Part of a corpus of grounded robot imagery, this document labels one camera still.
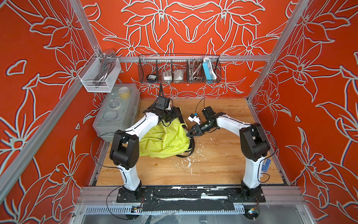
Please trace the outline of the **lime green trousers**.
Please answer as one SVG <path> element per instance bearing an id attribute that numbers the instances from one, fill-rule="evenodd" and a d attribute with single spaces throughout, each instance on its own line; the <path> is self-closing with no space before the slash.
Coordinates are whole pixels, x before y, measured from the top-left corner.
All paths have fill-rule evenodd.
<path id="1" fill-rule="evenodd" d="M 190 139 L 186 134 L 187 125 L 182 119 L 160 123 L 140 140 L 139 155 L 161 159 L 180 155 L 190 149 Z"/>

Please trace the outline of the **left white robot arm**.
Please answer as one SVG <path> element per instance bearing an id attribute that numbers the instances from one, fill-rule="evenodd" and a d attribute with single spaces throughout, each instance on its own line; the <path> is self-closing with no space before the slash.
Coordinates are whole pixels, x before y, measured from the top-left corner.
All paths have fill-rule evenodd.
<path id="1" fill-rule="evenodd" d="M 160 122 L 171 122 L 179 115 L 180 112 L 174 107 L 171 98 L 158 97 L 137 123 L 126 130 L 117 130 L 114 133 L 110 159 L 121 171 L 126 191 L 133 194 L 140 192 L 141 181 L 136 169 L 140 140 Z"/>

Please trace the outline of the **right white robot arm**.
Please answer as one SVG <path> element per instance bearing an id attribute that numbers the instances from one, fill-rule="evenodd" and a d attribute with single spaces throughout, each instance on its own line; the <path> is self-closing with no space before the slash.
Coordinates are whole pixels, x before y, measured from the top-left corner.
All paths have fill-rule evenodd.
<path id="1" fill-rule="evenodd" d="M 259 123 L 245 123 L 227 114 L 216 113 L 208 106 L 202 110 L 206 119 L 201 122 L 197 114 L 191 114 L 188 119 L 196 124 L 187 133 L 187 137 L 203 136 L 212 130 L 223 128 L 240 137 L 241 151 L 246 158 L 245 174 L 241 181 L 241 195 L 253 197 L 261 190 L 261 173 L 263 162 L 271 148 L 266 133 Z"/>

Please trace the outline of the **white charger block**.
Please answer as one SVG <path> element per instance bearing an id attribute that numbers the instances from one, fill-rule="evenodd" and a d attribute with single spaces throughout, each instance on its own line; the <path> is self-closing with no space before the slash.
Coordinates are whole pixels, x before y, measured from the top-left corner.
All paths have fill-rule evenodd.
<path id="1" fill-rule="evenodd" d="M 161 73 L 162 75 L 162 80 L 166 81 L 166 82 L 170 82 L 172 81 L 172 71 L 171 70 L 167 70 Z"/>

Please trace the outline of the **white plastic adapter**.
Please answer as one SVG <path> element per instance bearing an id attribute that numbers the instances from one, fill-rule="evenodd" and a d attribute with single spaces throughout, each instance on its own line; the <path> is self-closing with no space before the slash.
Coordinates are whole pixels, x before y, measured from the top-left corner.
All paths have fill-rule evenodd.
<path id="1" fill-rule="evenodd" d="M 178 69 L 175 70 L 173 73 L 173 82 L 174 83 L 180 83 L 181 81 L 184 80 L 184 69 Z"/>

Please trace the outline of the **yellow tape roll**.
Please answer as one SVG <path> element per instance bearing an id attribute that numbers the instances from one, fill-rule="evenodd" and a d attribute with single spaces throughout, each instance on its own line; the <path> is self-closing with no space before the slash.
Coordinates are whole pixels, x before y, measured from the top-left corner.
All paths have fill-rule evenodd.
<path id="1" fill-rule="evenodd" d="M 120 87 L 118 90 L 118 95 L 121 99 L 128 99 L 131 95 L 131 89 L 129 87 Z"/>

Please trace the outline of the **translucent plastic storage box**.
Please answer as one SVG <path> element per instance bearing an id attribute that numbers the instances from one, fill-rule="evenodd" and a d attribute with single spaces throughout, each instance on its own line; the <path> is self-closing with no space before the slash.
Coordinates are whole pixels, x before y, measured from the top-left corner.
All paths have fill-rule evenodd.
<path id="1" fill-rule="evenodd" d="M 118 95 L 119 88 L 124 86 L 131 89 L 128 99 L 121 99 Z M 136 122 L 139 107 L 140 92 L 135 84 L 115 84 L 102 102 L 93 123 L 98 137 L 111 142 L 117 130 L 126 130 Z"/>

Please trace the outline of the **metal tongs in basket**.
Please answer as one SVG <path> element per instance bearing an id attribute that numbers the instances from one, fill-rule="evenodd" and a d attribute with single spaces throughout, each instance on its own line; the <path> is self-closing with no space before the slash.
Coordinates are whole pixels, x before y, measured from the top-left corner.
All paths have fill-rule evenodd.
<path id="1" fill-rule="evenodd" d="M 193 61 L 188 61 L 187 62 L 187 68 L 188 68 L 188 80 L 190 82 L 194 82 L 194 81 L 198 81 L 201 76 L 200 76 L 200 69 L 201 69 L 202 64 L 199 63 L 198 59 L 195 59 Z"/>

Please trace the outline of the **metal tool in bin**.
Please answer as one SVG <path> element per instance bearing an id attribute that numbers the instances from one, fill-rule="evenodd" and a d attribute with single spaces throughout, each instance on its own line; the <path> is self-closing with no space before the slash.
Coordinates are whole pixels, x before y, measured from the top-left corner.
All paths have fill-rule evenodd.
<path id="1" fill-rule="evenodd" d="M 101 66 L 99 70 L 99 74 L 94 78 L 93 84 L 95 86 L 100 86 L 102 81 L 105 81 L 108 77 L 108 75 L 112 72 L 114 69 L 116 62 L 111 60 L 116 55 L 116 52 L 114 49 L 107 49 L 102 53 L 102 61 Z"/>

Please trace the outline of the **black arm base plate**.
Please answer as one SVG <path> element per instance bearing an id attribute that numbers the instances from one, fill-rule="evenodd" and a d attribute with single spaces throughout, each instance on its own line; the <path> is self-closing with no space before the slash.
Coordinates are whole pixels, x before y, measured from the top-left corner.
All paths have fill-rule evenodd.
<path id="1" fill-rule="evenodd" d="M 142 186 L 130 191 L 121 187 L 117 191 L 118 203 L 152 203 L 156 200 L 223 200 L 231 203 L 264 203 L 266 198 L 261 187 L 255 189 L 242 188 L 240 185 L 153 185 Z"/>

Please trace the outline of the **clear plastic wall bin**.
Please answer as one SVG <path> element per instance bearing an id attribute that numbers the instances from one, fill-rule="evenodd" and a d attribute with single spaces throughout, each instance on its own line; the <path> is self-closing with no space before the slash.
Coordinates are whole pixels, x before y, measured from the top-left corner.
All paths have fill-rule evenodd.
<path id="1" fill-rule="evenodd" d="M 94 54 L 77 75 L 87 92 L 111 92 L 121 72 L 118 58 L 101 59 Z"/>

